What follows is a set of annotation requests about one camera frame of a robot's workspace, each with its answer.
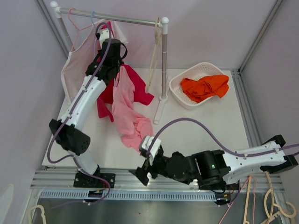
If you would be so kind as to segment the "pink t shirt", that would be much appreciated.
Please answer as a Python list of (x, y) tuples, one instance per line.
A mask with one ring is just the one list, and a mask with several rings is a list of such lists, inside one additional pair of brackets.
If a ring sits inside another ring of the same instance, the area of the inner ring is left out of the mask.
[(149, 118), (134, 110), (135, 86), (124, 67), (121, 67), (113, 86), (112, 115), (122, 143), (137, 152), (143, 138), (153, 135)]

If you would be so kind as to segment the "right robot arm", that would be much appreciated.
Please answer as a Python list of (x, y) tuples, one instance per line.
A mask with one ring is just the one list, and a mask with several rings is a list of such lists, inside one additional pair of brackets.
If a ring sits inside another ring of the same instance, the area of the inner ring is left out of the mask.
[(187, 185), (197, 181), (200, 189), (224, 191), (253, 173), (279, 174), (299, 164), (294, 155), (284, 153), (285, 141), (281, 135), (258, 147), (232, 153), (219, 149), (189, 156), (174, 152), (170, 157), (164, 155), (160, 140), (148, 153), (152, 141), (153, 137), (150, 136), (142, 140), (140, 154), (145, 161), (141, 167), (129, 170), (144, 186), (149, 183), (148, 175), (153, 179), (162, 175)]

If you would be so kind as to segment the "orange t shirt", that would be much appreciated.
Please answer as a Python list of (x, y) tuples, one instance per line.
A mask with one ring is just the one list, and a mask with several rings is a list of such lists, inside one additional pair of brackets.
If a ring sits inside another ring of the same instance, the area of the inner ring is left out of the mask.
[(200, 103), (210, 97), (222, 98), (229, 90), (226, 75), (204, 76), (199, 80), (183, 78), (180, 82), (183, 93), (192, 101)]

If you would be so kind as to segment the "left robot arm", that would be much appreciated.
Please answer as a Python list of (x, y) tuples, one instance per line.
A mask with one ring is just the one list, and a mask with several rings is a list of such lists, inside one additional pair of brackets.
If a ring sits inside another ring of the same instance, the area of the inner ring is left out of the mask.
[(126, 54), (121, 55), (124, 44), (117, 39), (106, 39), (94, 60), (85, 70), (83, 83), (65, 114), (52, 119), (49, 128), (53, 138), (48, 149), (57, 143), (68, 154), (62, 159), (72, 158), (78, 167), (79, 180), (83, 187), (109, 188), (100, 167), (88, 152), (91, 139), (82, 132), (85, 121), (101, 93), (116, 78)]

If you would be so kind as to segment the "beige plastic hanger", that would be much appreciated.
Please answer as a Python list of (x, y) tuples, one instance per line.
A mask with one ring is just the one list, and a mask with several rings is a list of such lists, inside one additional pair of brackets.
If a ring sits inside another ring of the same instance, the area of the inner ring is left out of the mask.
[(155, 38), (155, 44), (153, 48), (153, 54), (149, 66), (149, 71), (147, 75), (147, 80), (146, 80), (146, 86), (145, 86), (145, 92), (148, 93), (150, 90), (150, 86), (153, 80), (154, 73), (156, 71), (157, 67), (157, 61), (158, 61), (158, 49), (161, 45), (162, 41), (162, 32), (158, 32), (158, 28), (160, 25), (160, 18), (157, 17), (156, 22), (155, 22), (155, 32), (154, 32), (154, 38)]

